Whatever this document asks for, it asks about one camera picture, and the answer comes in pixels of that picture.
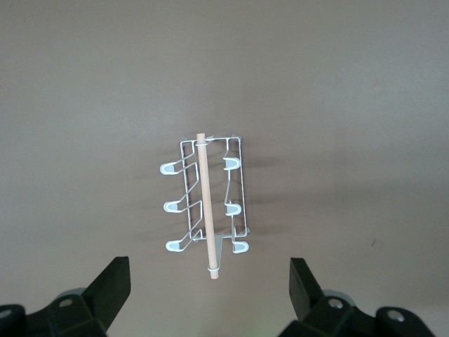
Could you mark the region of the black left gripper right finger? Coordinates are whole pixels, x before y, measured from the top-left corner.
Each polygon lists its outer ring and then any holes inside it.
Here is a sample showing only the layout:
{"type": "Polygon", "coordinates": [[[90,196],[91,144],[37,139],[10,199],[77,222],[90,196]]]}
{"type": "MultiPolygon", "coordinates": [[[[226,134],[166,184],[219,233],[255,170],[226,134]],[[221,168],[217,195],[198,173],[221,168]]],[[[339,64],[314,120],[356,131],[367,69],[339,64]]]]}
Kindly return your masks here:
{"type": "Polygon", "coordinates": [[[297,319],[280,337],[435,337],[409,310],[382,307],[372,317],[343,297],[324,293],[303,258],[290,259],[289,295],[297,319]]]}

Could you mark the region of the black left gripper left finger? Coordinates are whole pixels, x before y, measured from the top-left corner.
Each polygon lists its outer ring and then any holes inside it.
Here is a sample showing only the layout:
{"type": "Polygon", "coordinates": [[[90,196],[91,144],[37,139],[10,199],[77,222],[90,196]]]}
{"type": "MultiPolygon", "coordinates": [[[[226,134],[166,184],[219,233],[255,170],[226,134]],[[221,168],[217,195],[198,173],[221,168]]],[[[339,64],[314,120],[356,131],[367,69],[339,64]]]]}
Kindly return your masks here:
{"type": "Polygon", "coordinates": [[[0,337],[108,337],[129,295],[129,257],[116,257],[86,288],[65,291],[37,312],[0,305],[0,337]]]}

